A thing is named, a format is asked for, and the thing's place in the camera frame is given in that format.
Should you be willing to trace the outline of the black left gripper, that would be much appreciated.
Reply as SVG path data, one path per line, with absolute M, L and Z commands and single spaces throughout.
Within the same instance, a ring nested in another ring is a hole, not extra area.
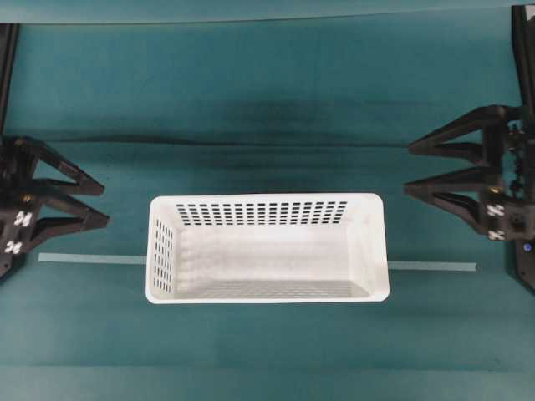
M 39 161 L 70 181 L 35 179 Z M 43 141 L 6 138 L 1 143 L 1 279 L 26 254 L 56 236 L 105 228 L 109 217 L 74 198 L 100 196 L 104 186 Z M 68 216 L 39 218 L 45 207 Z

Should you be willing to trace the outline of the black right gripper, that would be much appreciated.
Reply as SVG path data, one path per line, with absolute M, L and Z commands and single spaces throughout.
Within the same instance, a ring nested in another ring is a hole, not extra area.
M 454 142 L 476 131 L 484 131 L 484 144 Z M 491 240 L 534 240 L 534 126 L 524 107 L 478 107 L 412 142 L 408 151 L 474 165 L 487 157 L 488 166 L 412 181 L 404 191 Z

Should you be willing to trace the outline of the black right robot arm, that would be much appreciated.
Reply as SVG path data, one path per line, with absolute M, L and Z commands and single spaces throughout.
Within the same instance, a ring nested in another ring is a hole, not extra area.
M 470 168 L 415 180 L 404 192 L 514 245 L 514 272 L 534 288 L 534 7 L 512 7 L 518 106 L 476 108 L 411 143 L 413 155 L 463 159 Z

